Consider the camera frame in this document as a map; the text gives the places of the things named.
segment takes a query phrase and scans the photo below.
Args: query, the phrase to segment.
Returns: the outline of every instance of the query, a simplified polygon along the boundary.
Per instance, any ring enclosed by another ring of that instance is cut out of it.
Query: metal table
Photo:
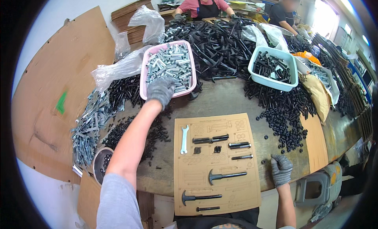
[[[244,96],[244,80],[219,80],[216,83],[206,82],[202,86],[203,91],[197,99],[187,101],[187,97],[179,97],[172,100],[172,119],[164,118],[163,126],[167,128],[169,137],[173,140],[173,128],[175,118],[195,118],[205,116],[219,116],[235,113],[248,113],[251,124],[253,141],[256,148],[258,173],[260,176],[261,191],[274,188],[270,173],[269,161],[262,165],[263,159],[270,159],[270,154],[280,154],[277,148],[278,137],[273,136],[272,130],[266,122],[256,121],[256,117],[264,110],[258,107],[258,100],[249,100]],[[117,114],[116,121],[122,117],[135,115],[139,108],[132,108],[130,102],[125,104],[125,111]],[[356,120],[350,120],[346,116],[341,118],[339,112],[330,111],[323,126],[325,142],[328,149],[328,160],[332,162],[348,149],[350,149],[361,137]],[[137,190],[158,195],[173,196],[173,141],[158,142],[157,150],[153,153],[152,166],[148,160],[142,162],[137,171]],[[291,151],[286,156],[294,165],[291,180],[298,180],[309,174],[309,156],[304,142],[303,153]]]

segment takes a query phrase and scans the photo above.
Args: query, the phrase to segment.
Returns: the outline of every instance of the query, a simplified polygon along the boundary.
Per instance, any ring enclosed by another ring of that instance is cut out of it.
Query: green tape
[[[60,97],[58,103],[56,104],[56,109],[58,109],[59,113],[64,113],[64,102],[66,101],[67,91],[65,91],[62,96]]]

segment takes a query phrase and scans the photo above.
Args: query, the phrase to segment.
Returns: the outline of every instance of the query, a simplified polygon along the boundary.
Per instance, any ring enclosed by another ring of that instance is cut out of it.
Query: bright doorway
[[[316,0],[313,30],[321,36],[329,38],[338,23],[339,17],[335,11],[323,0]]]

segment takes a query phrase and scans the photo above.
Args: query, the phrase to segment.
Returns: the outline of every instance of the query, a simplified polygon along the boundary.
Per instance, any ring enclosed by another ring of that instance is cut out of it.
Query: black shirt
[[[294,24],[293,13],[285,12],[283,6],[279,3],[276,3],[272,6],[272,8],[270,9],[269,18],[269,23],[276,26],[280,26],[280,21],[286,21],[290,26],[293,26]]]

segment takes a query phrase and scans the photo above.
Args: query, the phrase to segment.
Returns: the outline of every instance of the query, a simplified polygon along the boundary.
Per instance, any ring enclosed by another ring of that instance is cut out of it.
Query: orange bag
[[[314,63],[318,64],[321,66],[319,59],[314,57],[310,52],[304,51],[304,52],[296,52],[295,54],[292,54],[293,56],[300,56],[304,58],[308,58],[310,61],[313,61]]]

